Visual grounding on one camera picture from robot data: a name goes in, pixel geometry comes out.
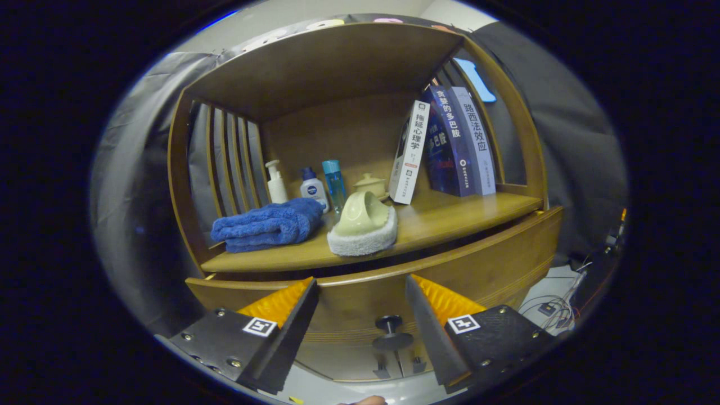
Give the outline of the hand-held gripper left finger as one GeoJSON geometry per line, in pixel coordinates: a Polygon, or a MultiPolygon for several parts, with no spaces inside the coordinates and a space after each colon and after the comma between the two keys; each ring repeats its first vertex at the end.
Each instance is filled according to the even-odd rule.
{"type": "Polygon", "coordinates": [[[168,339],[175,354],[248,389],[285,387],[316,311],[320,288],[299,280],[239,310],[219,306],[168,339]]]}

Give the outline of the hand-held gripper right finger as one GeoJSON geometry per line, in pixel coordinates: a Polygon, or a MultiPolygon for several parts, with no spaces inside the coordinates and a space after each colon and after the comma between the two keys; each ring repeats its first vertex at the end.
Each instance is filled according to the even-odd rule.
{"type": "Polygon", "coordinates": [[[406,277],[404,290],[447,394],[493,389],[556,344],[555,336],[510,306],[487,308],[414,274],[406,277]]]}

